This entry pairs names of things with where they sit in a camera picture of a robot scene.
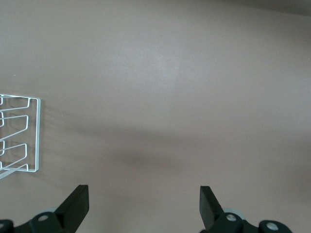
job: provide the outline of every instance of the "metal screw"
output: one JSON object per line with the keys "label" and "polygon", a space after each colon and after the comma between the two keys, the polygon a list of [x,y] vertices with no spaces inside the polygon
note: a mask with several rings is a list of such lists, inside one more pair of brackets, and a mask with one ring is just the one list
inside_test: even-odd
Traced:
{"label": "metal screw", "polygon": [[234,215],[227,215],[227,219],[231,222],[235,222],[237,218]]}
{"label": "metal screw", "polygon": [[44,220],[47,220],[49,218],[49,216],[47,216],[47,215],[42,215],[42,216],[40,216],[39,218],[38,218],[38,221],[39,222],[42,222],[42,221],[44,221]]}
{"label": "metal screw", "polygon": [[266,226],[267,226],[267,228],[269,228],[269,229],[272,230],[272,231],[277,231],[277,230],[278,230],[277,225],[274,224],[274,223],[272,223],[272,222],[268,222],[268,223],[266,224]]}

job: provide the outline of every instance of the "white wire rack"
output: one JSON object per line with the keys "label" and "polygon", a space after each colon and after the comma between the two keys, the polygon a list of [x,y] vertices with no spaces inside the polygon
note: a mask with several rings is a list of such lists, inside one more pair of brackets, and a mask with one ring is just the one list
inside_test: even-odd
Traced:
{"label": "white wire rack", "polygon": [[0,179],[39,169],[41,101],[0,94]]}

